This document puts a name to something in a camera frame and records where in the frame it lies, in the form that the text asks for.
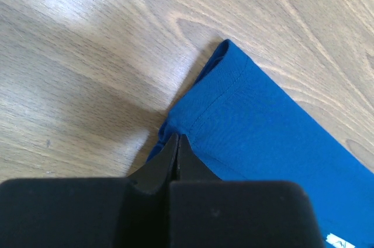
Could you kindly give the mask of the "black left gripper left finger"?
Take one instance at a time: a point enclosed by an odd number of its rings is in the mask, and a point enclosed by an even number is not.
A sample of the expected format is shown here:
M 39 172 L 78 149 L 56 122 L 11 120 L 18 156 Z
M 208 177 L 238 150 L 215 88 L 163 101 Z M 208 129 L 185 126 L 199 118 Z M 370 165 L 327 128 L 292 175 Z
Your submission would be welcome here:
M 170 179 L 177 151 L 178 135 L 173 134 L 156 156 L 126 179 L 139 192 L 156 194 Z

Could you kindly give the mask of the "blue Mickey print t-shirt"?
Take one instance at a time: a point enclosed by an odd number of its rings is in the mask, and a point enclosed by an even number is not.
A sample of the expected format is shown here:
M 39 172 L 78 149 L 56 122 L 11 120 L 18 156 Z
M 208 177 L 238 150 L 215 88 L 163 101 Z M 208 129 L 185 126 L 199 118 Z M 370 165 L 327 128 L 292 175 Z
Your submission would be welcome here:
M 373 173 L 231 40 L 171 108 L 150 157 L 174 133 L 222 180 L 301 185 L 331 246 L 373 246 Z

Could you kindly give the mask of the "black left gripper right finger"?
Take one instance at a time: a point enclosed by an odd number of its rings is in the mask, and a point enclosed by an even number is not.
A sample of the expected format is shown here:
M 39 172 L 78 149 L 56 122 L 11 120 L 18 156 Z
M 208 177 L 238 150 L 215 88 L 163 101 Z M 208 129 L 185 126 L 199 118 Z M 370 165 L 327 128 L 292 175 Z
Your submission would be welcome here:
M 179 181 L 220 181 L 193 152 L 186 135 L 181 135 L 178 145 Z

